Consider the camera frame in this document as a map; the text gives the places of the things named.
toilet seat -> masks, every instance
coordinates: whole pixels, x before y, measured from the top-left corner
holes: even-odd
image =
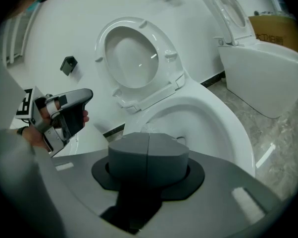
[[[219,24],[224,42],[243,45],[256,42],[252,24],[237,0],[203,0]]]
[[[150,56],[141,54],[141,46]],[[183,67],[173,44],[146,20],[124,17],[110,22],[99,34],[95,51],[99,72],[107,79],[112,96],[130,114],[174,94],[185,83]],[[124,66],[131,70],[123,71]]]
[[[141,132],[155,115],[163,118],[175,110],[174,120],[164,120],[170,129],[161,133],[173,135],[178,124],[183,129],[178,135],[189,134],[188,140],[194,140],[193,145],[188,144],[191,150],[236,163],[254,176],[252,146],[244,127],[220,99],[190,78],[171,41],[155,25],[133,17],[114,20],[99,34],[95,51],[97,70],[107,80],[117,103],[131,114],[125,123],[124,135]],[[123,77],[138,73],[134,67],[141,61],[149,64],[147,69],[153,69],[155,74],[141,71],[137,76],[144,78],[133,85]]]

toilet lid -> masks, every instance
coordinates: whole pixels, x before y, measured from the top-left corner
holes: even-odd
[[[180,58],[169,38],[151,22],[118,18],[100,32],[96,67],[117,103],[133,114],[185,84]]]
[[[237,0],[204,0],[218,22],[227,44],[256,40],[249,18]]]

toilet bowl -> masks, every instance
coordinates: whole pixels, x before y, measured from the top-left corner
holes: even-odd
[[[248,135],[234,113],[193,81],[168,37],[149,21],[124,17],[97,39],[96,67],[129,113],[124,135],[159,132],[191,150],[231,161],[254,176]]]
[[[256,39],[237,0],[203,0],[222,31],[216,45],[227,88],[269,118],[277,118],[298,99],[298,53]]]

cardboard box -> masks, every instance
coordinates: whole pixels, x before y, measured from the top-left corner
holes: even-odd
[[[257,39],[298,52],[298,25],[292,18],[276,15],[249,17]]]

toilet tank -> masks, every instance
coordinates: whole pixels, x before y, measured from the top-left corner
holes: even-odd
[[[298,99],[298,53],[271,43],[219,47],[227,88],[266,117]]]

